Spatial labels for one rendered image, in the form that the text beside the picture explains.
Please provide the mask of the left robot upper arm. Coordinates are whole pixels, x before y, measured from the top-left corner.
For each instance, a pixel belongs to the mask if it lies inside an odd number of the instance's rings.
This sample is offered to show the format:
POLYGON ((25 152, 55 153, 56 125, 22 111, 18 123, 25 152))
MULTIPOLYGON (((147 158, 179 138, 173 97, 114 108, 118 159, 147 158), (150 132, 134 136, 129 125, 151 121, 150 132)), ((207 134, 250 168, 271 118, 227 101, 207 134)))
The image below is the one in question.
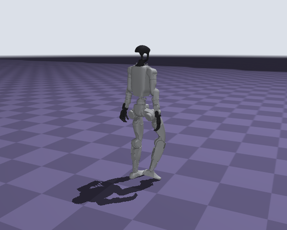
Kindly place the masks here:
POLYGON ((128 73, 128 78, 127 78, 127 90, 132 92, 132 89, 131 89, 131 67, 128 67, 127 69, 127 73, 128 73))

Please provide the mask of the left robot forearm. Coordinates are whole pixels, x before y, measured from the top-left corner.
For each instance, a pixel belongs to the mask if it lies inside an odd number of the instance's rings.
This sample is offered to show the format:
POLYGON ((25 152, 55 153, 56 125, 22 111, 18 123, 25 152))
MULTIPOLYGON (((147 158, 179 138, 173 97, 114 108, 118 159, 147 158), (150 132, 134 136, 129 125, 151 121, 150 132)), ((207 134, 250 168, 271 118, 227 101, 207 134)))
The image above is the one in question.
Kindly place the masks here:
POLYGON ((130 91, 128 91, 127 89, 126 89, 126 98, 125 98, 125 108, 128 108, 129 107, 129 105, 131 104, 131 97, 132 97, 132 92, 130 92, 130 91))

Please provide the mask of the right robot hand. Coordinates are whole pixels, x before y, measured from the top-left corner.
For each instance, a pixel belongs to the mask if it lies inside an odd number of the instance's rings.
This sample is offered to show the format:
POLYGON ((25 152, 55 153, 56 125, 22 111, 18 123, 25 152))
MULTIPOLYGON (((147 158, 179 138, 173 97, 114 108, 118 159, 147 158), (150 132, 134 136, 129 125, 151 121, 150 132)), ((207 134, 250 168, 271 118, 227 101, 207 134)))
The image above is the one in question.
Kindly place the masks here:
POLYGON ((155 117, 157 118, 157 128, 154 131, 158 131, 161 125, 161 115, 159 115, 158 111, 155 111, 155 117))

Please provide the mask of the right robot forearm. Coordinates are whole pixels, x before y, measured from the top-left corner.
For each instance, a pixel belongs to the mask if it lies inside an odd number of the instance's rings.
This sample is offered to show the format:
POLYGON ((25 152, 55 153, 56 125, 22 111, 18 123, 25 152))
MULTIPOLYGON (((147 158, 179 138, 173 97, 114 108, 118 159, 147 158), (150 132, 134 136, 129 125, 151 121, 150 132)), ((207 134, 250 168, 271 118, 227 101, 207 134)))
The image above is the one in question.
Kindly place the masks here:
POLYGON ((155 114, 155 111, 158 111, 160 115, 161 111, 160 111, 160 104, 159 104, 159 93, 160 92, 158 89, 154 90, 152 102, 153 102, 154 114, 155 114))

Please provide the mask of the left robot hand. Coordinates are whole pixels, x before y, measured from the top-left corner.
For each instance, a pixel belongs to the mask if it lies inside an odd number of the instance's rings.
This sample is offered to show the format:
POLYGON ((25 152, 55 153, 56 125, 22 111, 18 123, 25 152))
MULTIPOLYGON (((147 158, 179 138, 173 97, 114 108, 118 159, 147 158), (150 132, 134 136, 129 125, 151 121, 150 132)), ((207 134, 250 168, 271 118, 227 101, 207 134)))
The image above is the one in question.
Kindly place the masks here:
MULTIPOLYGON (((122 111, 121 111, 121 113, 120 113, 120 119, 123 121, 123 122, 127 122, 126 121, 126 117, 127 117, 127 110, 128 110, 128 108, 125 108, 125 103, 123 104, 123 106, 122 106, 122 111)), ((128 119, 128 117, 127 117, 127 119, 128 119)), ((129 119, 128 119, 129 120, 129 119)))

